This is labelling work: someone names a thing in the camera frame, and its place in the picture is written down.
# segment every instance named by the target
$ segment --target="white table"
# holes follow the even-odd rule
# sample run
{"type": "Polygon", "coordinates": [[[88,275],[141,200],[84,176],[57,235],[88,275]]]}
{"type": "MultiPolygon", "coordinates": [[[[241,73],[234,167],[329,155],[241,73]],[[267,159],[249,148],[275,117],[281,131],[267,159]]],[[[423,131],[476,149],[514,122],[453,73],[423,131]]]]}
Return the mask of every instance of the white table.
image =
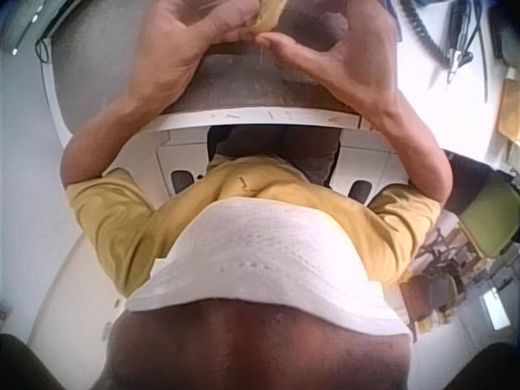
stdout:
{"type": "MultiPolygon", "coordinates": [[[[446,91],[446,71],[423,49],[405,18],[399,0],[393,0],[401,22],[403,42],[398,46],[399,86],[412,106],[435,134],[440,146],[454,153],[500,168],[505,161],[507,140],[495,130],[496,117],[505,77],[505,66],[493,58],[487,12],[483,16],[483,35],[488,66],[488,102],[484,102],[483,64],[479,39],[471,47],[474,60],[465,65],[446,91]]],[[[448,3],[430,5],[419,14],[433,39],[442,42],[448,3]]],[[[470,29],[475,24],[472,20],[470,29]]],[[[52,65],[44,66],[44,79],[50,107],[60,140],[66,144],[71,133],[63,122],[54,87],[52,65]]],[[[287,107],[235,107],[223,110],[198,110],[162,115],[147,131],[166,131],[217,124],[313,124],[339,128],[369,129],[357,115],[329,110],[287,107]]]]}

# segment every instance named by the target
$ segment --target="man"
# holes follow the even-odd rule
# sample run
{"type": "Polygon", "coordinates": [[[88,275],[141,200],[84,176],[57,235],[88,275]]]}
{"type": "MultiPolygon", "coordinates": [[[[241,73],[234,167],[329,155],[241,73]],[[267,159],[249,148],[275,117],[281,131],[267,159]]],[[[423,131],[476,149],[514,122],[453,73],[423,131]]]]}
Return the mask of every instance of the man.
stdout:
{"type": "Polygon", "coordinates": [[[247,38],[259,8],[231,0],[193,19],[181,0],[153,0],[128,91],[63,155],[76,217],[128,297],[95,388],[405,388],[410,335],[381,284],[414,258],[452,175],[397,88],[392,17],[377,0],[333,5],[348,28],[327,53],[276,32],[255,41],[367,118],[413,185],[388,188],[366,208],[319,185],[336,131],[294,138],[280,127],[232,131],[206,177],[159,210],[126,172],[103,177],[125,143],[182,95],[212,43],[247,38]],[[255,152],[273,139],[281,152],[255,152]],[[255,155],[241,157],[248,147],[255,155]]]}

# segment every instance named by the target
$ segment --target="forearm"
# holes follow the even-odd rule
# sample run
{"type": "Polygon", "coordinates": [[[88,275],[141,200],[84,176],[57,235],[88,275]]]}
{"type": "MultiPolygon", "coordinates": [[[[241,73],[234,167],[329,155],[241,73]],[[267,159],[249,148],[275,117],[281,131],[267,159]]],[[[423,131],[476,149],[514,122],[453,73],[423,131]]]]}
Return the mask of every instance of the forearm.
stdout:
{"type": "Polygon", "coordinates": [[[129,94],[118,98],[69,142],[61,163],[63,186],[101,177],[130,138],[161,109],[160,105],[140,101],[129,94]]]}
{"type": "Polygon", "coordinates": [[[386,136],[415,187],[444,205],[452,191],[452,169],[430,129],[404,96],[399,95],[395,110],[373,124],[386,136]]]}

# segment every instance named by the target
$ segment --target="chair backrest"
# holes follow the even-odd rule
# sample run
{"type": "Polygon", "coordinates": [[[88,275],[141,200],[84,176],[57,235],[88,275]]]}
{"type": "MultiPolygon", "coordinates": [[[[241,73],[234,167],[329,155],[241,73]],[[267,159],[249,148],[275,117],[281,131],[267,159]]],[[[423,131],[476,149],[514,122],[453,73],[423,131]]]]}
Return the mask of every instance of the chair backrest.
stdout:
{"type": "Polygon", "coordinates": [[[495,174],[459,219],[480,254],[494,258],[518,230],[519,211],[520,196],[495,174]]]}

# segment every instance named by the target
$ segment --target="skin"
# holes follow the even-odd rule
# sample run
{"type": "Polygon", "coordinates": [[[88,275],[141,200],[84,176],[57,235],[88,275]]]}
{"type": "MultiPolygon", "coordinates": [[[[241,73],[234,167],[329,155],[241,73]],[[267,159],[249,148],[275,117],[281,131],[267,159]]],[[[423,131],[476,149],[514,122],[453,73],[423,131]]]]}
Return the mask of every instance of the skin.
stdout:
{"type": "Polygon", "coordinates": [[[121,389],[397,389],[409,363],[407,335],[362,335],[288,307],[206,300],[125,313],[95,389],[111,381],[121,389]]]}
{"type": "MultiPolygon", "coordinates": [[[[193,12],[204,1],[152,0],[127,91],[64,152],[65,188],[102,177],[123,146],[182,95],[212,43],[249,38],[258,0],[229,0],[209,15],[193,12]]],[[[344,38],[330,51],[277,32],[259,34],[256,43],[367,118],[392,144],[414,186],[444,204],[451,169],[397,88],[392,17],[377,0],[320,6],[345,17],[344,38]]],[[[402,388],[409,362],[407,336],[361,335],[286,307],[209,300],[122,316],[95,388],[402,388]]]]}

